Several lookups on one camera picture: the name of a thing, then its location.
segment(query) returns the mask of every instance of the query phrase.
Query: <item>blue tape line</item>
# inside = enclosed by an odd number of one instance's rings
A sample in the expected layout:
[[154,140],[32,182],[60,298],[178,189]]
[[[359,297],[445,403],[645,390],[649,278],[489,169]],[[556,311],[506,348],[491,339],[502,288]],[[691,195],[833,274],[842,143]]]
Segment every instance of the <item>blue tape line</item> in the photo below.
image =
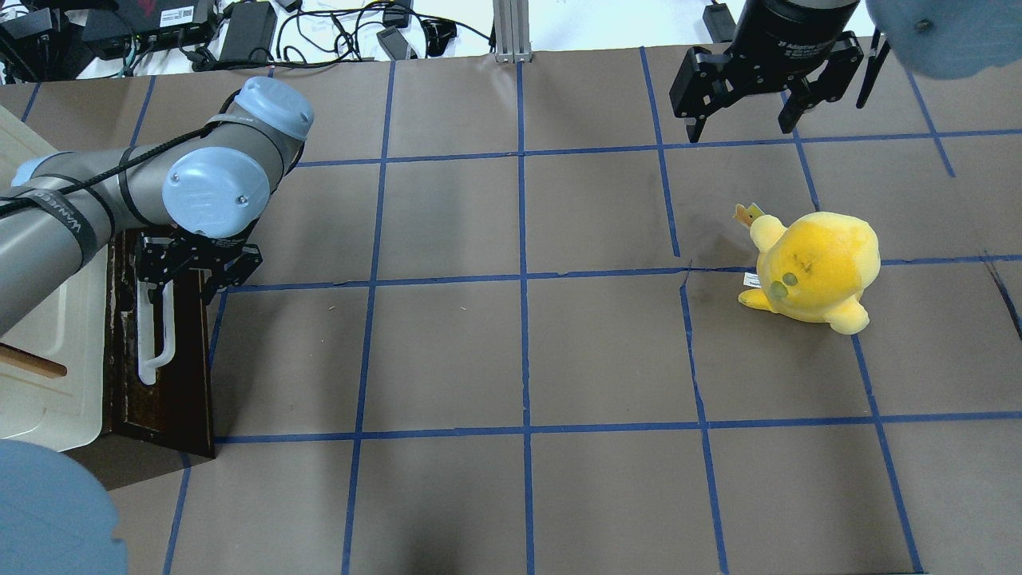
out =
[[217,343],[220,341],[220,327],[224,325],[224,310],[227,309],[227,292],[220,295],[220,305],[217,307],[217,319],[213,321],[213,335],[210,337],[210,372],[213,373],[213,361],[217,357]]
[[805,149],[802,147],[802,140],[798,136],[798,128],[791,131],[795,140],[795,150],[798,152],[798,162],[802,164],[802,174],[805,175],[805,185],[809,188],[809,199],[812,200],[812,208],[820,210],[820,196],[817,195],[817,184],[812,181],[812,172],[809,170],[809,160],[805,158]]
[[930,129],[930,136],[933,138],[933,143],[936,144],[937,151],[940,152],[940,159],[944,162],[944,169],[947,170],[947,175],[954,178],[955,167],[951,166],[951,160],[947,157],[944,144],[940,141],[937,127],[933,124],[933,117],[930,116],[930,109],[926,106],[926,101],[923,99],[923,92],[919,89],[919,84],[916,83],[916,77],[908,68],[905,68],[904,74],[909,77],[909,84],[912,85],[912,91],[916,94],[916,101],[919,102],[919,108],[923,111],[923,117],[926,119],[926,126]]
[[364,165],[366,163],[381,163],[380,158],[364,159],[324,159],[322,161],[298,161],[295,167],[323,167],[326,165]]
[[525,152],[525,88],[522,84],[521,62],[515,62],[515,104],[518,118],[518,154]]
[[992,422],[1022,420],[1022,412],[974,412],[971,414],[919,414],[908,416],[881,416],[885,424],[925,424],[932,422]]
[[778,145],[793,143],[792,138],[769,138],[762,140],[724,140],[718,142],[679,142],[663,144],[664,149],[688,149],[697,147],[742,147],[747,145]]
[[562,279],[567,277],[619,277],[626,275],[670,275],[688,271],[684,267],[662,267],[648,269],[609,269],[591,271],[537,272],[528,274],[529,279]]
[[525,248],[525,94],[522,62],[515,63],[518,106],[518,272],[521,285],[521,425],[525,491],[525,571],[536,574],[536,530],[532,516],[532,414],[528,390],[528,262]]
[[39,88],[42,86],[41,83],[36,83],[36,87],[32,89],[32,95],[29,96],[29,103],[25,104],[25,111],[21,112],[21,122],[29,121],[29,112],[32,111],[32,106],[36,104],[36,96],[39,95]]
[[872,424],[873,418],[792,418],[786,420],[724,420],[707,422],[711,430],[738,430],[759,428],[803,428],[827,426],[862,426]]
[[1008,293],[1008,286],[1005,285],[1005,280],[1001,277],[1001,272],[998,272],[997,268],[993,266],[992,260],[984,258],[983,265],[986,267],[986,271],[990,274],[990,279],[993,280],[997,293],[1001,294],[1002,301],[1005,302],[1005,308],[1008,312],[1008,319],[1011,320],[1012,327],[1015,328],[1015,333],[1018,335],[1019,340],[1022,340],[1022,321],[1019,320],[1018,308],[1015,307],[1012,295]]
[[362,369],[359,375],[359,403],[355,417],[355,445],[352,450],[352,474],[347,488],[347,515],[344,518],[344,547],[340,572],[349,575],[352,567],[352,539],[355,535],[355,506],[359,487],[359,463],[362,458],[362,426],[366,416],[366,387],[369,380],[369,352],[373,335],[373,315],[376,308],[376,277],[379,272],[380,237],[383,232],[383,191],[386,187],[386,154],[390,139],[390,114],[393,108],[394,61],[386,86],[386,107],[383,114],[383,145],[380,150],[379,187],[376,190],[376,229],[373,233],[373,260],[369,276],[369,297],[366,303],[366,331],[362,341]]
[[706,467],[706,486],[709,489],[710,514],[713,517],[713,535],[716,539],[716,556],[723,575],[729,575],[728,552],[724,542],[724,525],[721,521],[721,504],[716,491],[716,476],[713,473],[713,452],[709,444],[709,425],[706,422],[706,406],[702,394],[699,393],[699,380],[696,377],[696,356],[692,349],[692,315],[689,310],[688,286],[684,283],[679,290],[682,300],[682,316],[685,319],[685,340],[689,352],[689,370],[692,372],[692,390],[696,399],[696,414],[699,417],[699,430],[702,435],[703,464]]
[[614,153],[618,151],[652,151],[655,145],[616,145],[606,147],[569,147],[564,149],[520,149],[522,155],[571,155],[575,153]]
[[652,422],[639,424],[573,424],[563,426],[532,426],[533,434],[618,433],[644,431],[697,430],[699,422]]
[[487,151],[481,153],[450,153],[446,155],[406,155],[387,157],[389,163],[407,163],[410,161],[449,161],[452,159],[490,159],[493,157],[514,157],[514,151]]
[[867,136],[817,136],[799,139],[802,143],[872,142],[884,140],[928,140],[932,134],[872,134]]
[[435,283],[478,283],[483,281],[515,281],[521,276],[514,273],[497,275],[460,275],[452,277],[412,277],[408,279],[380,279],[377,285],[432,285]]
[[884,432],[883,419],[880,417],[880,408],[877,405],[877,398],[873,394],[873,383],[870,380],[870,372],[866,368],[866,356],[863,354],[863,344],[857,334],[851,337],[851,344],[855,348],[855,361],[858,363],[858,372],[863,377],[866,397],[870,402],[870,413],[873,415],[874,427],[877,430],[877,439],[880,441],[880,452],[884,458],[884,467],[887,468],[887,479],[890,481],[891,492],[894,495],[894,506],[897,508],[897,516],[901,522],[901,531],[904,534],[905,546],[909,548],[912,568],[916,573],[922,573],[923,564],[919,559],[919,549],[916,548],[916,538],[912,534],[909,512],[905,510],[904,499],[901,497],[901,487],[898,485],[897,472],[894,470],[894,459],[891,457],[890,447],[887,445],[887,433]]
[[883,266],[916,266],[932,263],[978,263],[990,261],[1019,261],[1022,253],[1005,253],[997,255],[961,255],[958,257],[916,257],[912,259],[881,259]]
[[181,516],[185,511],[185,497],[188,494],[188,482],[191,480],[191,461],[188,454],[179,451],[181,465],[184,467],[181,474],[181,487],[178,489],[178,504],[174,508],[174,521],[171,523],[171,536],[167,541],[167,555],[164,557],[164,575],[170,575],[171,567],[174,565],[174,552],[178,546],[178,532],[181,530]]
[[1022,135],[1022,128],[1008,130],[962,130],[957,132],[937,132],[941,138],[961,138],[970,136],[1018,136]]
[[416,439],[430,437],[490,437],[495,435],[520,435],[523,428],[502,427],[502,428],[454,428],[439,430],[407,430],[407,431],[381,431],[362,432],[363,440],[385,440],[385,439]]
[[646,58],[646,47],[639,47],[639,57],[642,59],[642,71],[646,77],[646,92],[649,95],[649,107],[653,110],[653,132],[656,134],[656,154],[660,159],[660,183],[663,186],[663,202],[667,208],[667,229],[670,232],[670,247],[675,256],[682,255],[678,247],[678,226],[675,225],[675,203],[670,198],[670,181],[667,178],[667,158],[663,154],[663,133],[660,131],[660,113],[656,109],[656,94],[653,93],[653,78],[649,73],[649,60]]
[[138,143],[138,134],[142,131],[142,121],[145,119],[145,112],[149,109],[149,100],[152,99],[152,89],[156,86],[156,77],[149,77],[149,87],[145,90],[145,99],[142,100],[142,108],[138,110],[138,119],[135,122],[135,131],[131,134],[131,143],[135,146]]

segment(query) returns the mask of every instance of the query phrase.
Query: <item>black cable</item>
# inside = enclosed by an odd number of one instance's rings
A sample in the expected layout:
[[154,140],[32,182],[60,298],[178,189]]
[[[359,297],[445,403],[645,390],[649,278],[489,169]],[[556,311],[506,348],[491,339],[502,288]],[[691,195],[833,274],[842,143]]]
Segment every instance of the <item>black cable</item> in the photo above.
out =
[[140,47],[140,45],[141,45],[141,40],[138,39],[138,33],[135,32],[134,28],[132,28],[131,22],[129,22],[121,14],[121,12],[119,12],[117,10],[113,10],[110,13],[112,13],[114,16],[117,16],[118,19],[121,20],[121,23],[125,25],[125,28],[128,29],[128,35],[129,35],[128,36],[128,40],[129,40],[128,53],[126,53],[124,55],[124,57],[122,58],[122,68],[121,68],[121,73],[120,73],[120,74],[123,75],[125,73],[125,70],[128,69],[128,66],[130,65],[129,62],[128,62],[128,56],[132,56],[132,61],[133,62],[135,61],[134,57],[137,55],[136,52],[138,51],[138,47]]
[[39,51],[43,53],[43,82],[47,82],[50,79],[50,37],[43,36],[36,42]]
[[266,46],[256,46],[254,48],[251,49],[250,52],[248,52],[248,56],[246,56],[246,57],[249,60],[251,60],[256,56],[256,54],[258,54],[259,52],[266,52],[267,61],[273,59],[273,54],[270,53],[270,49],[267,48]]
[[299,56],[301,56],[301,63],[309,63],[309,60],[306,59],[306,55],[301,53],[301,50],[295,48],[294,46],[290,46],[290,45],[284,46],[284,59],[287,59],[287,50],[288,50],[288,48],[290,48],[291,50],[294,50],[295,52],[298,53]]
[[[305,12],[301,11],[301,8],[298,8],[298,11],[296,12],[295,15],[300,16],[304,13]],[[300,36],[306,42],[309,42],[310,44],[312,44],[316,49],[318,49],[321,52],[333,52],[333,50],[331,50],[330,48],[324,48],[323,46],[320,46],[319,44],[317,44],[315,40],[313,40],[312,38],[306,36],[306,33],[301,31],[301,18],[295,18],[294,21],[295,21],[295,25],[296,25],[296,27],[298,29],[298,36]]]
[[240,93],[241,93],[241,88],[238,88],[237,90],[231,92],[231,95],[227,96],[227,99],[224,100],[224,103],[220,104],[220,111],[218,111],[217,113],[218,114],[227,113],[227,108],[231,107],[231,103],[234,101],[234,98],[238,97],[238,94]]
[[146,48],[142,50],[141,53],[135,56],[135,60],[131,62],[131,65],[128,66],[128,69],[123,70],[124,75],[129,77],[135,76],[135,69],[137,69],[138,66],[142,64],[142,59],[145,58],[145,56],[151,56],[152,53],[155,51],[154,48],[155,44],[153,43],[150,43],[148,46],[146,46]]
[[[379,6],[380,4],[383,4],[382,8],[386,8],[387,6],[392,5],[391,2],[370,2],[366,4],[365,6],[362,7],[361,10],[359,10],[359,15],[355,17],[355,30],[359,30],[359,23],[362,21],[362,16],[365,15],[366,11],[371,9],[373,11],[378,12],[381,9],[381,7]],[[415,14],[415,12],[412,11],[411,8],[406,8],[405,11],[410,14],[414,14],[415,17],[419,18],[419,26],[422,26],[422,18],[419,17],[418,14]],[[355,35],[354,49],[355,49],[355,55],[359,58],[359,61],[362,61],[362,47],[359,45],[358,34]]]
[[347,33],[347,30],[344,28],[344,23],[341,22],[340,18],[338,18],[334,14],[330,14],[330,21],[332,21],[334,28],[337,29],[337,37],[333,39],[333,53],[338,55],[340,54],[339,43],[341,38],[344,39],[344,44],[347,45],[347,52],[345,52],[345,54],[353,52],[354,49],[352,48],[352,45],[355,42],[355,40],[352,38],[352,35]]
[[[376,20],[373,20],[373,21],[364,21],[364,22],[360,23],[358,28],[355,29],[355,32],[352,34],[352,36],[355,37],[355,38],[358,38],[359,32],[363,28],[366,28],[367,26],[373,26],[373,25],[384,26],[383,22],[381,22],[381,21],[376,21]],[[361,52],[356,52],[355,46],[352,47],[352,53],[354,53],[354,54],[356,54],[358,56],[359,61],[363,61],[363,59],[362,59],[362,53]]]
[[[345,52],[342,56],[347,56],[349,53]],[[220,60],[213,65],[211,69],[234,69],[242,67],[259,67],[267,64],[271,64],[274,67],[285,67],[289,69],[314,69],[319,67],[326,67],[329,65],[334,65],[344,62],[357,62],[357,59],[347,59],[346,57],[338,57],[332,60],[325,60],[319,62],[295,62],[286,60],[271,60],[270,62],[254,61],[254,60]]]

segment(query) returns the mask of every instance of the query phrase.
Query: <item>stuffed animal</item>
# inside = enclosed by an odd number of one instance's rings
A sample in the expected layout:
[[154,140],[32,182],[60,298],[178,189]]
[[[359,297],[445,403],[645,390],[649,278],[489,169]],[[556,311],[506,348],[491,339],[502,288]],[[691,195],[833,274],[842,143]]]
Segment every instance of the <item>stuffed animal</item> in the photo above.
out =
[[759,249],[759,284],[738,296],[742,305],[800,322],[830,324],[857,334],[870,323],[858,303],[880,272],[877,234],[858,218],[816,211],[784,227],[755,203],[739,204],[735,219],[749,226]]

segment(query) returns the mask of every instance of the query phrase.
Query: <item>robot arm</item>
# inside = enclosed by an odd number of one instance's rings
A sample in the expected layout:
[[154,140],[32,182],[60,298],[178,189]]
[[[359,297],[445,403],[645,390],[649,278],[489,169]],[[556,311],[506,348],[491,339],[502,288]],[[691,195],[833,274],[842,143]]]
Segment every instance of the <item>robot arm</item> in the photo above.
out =
[[213,245],[243,243],[299,154],[313,110],[282,82],[252,78],[225,111],[188,141],[22,165],[0,191],[0,335],[120,231],[176,225]]
[[[778,116],[784,133],[817,104],[841,99],[864,59],[854,35],[844,32],[858,4],[747,0],[728,49],[723,54],[689,49],[670,88],[675,115],[685,119],[689,141],[699,141],[711,113],[748,95],[788,92]],[[940,79],[966,78],[1022,57],[1017,0],[866,0],[866,5],[878,34],[858,107],[891,48],[910,70]],[[878,55],[879,32],[887,42]]]

